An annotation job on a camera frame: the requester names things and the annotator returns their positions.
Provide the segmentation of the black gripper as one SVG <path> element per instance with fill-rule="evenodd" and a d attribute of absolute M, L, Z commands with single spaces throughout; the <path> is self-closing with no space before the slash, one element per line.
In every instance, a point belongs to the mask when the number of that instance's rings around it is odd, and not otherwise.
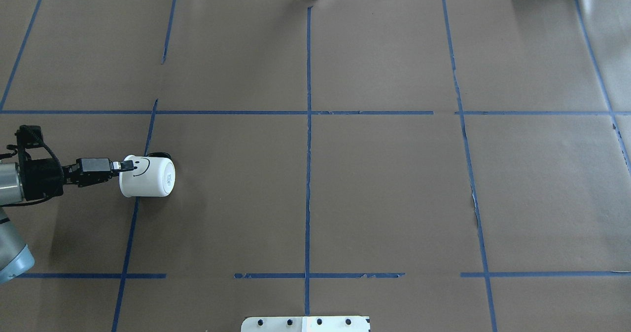
<path fill-rule="evenodd" d="M 38 201 L 63 195 L 66 184 L 101 184 L 115 177 L 115 172 L 132 172 L 137 166 L 133 160 L 110 161 L 101 157 L 82 157 L 72 165 L 61 166 L 50 157 L 20 160 L 19 168 L 24 199 Z"/>

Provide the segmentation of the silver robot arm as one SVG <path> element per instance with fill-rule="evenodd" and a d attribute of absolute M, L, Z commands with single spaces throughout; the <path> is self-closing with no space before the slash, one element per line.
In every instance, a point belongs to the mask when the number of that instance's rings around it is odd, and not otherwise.
<path fill-rule="evenodd" d="M 38 205 L 63 195 L 66 184 L 78 187 L 101 184 L 136 168 L 132 160 L 111 161 L 106 157 L 82 157 L 67 166 L 54 158 L 1 164 L 0 282 L 10 282 L 35 264 L 29 245 L 6 208 Z"/>

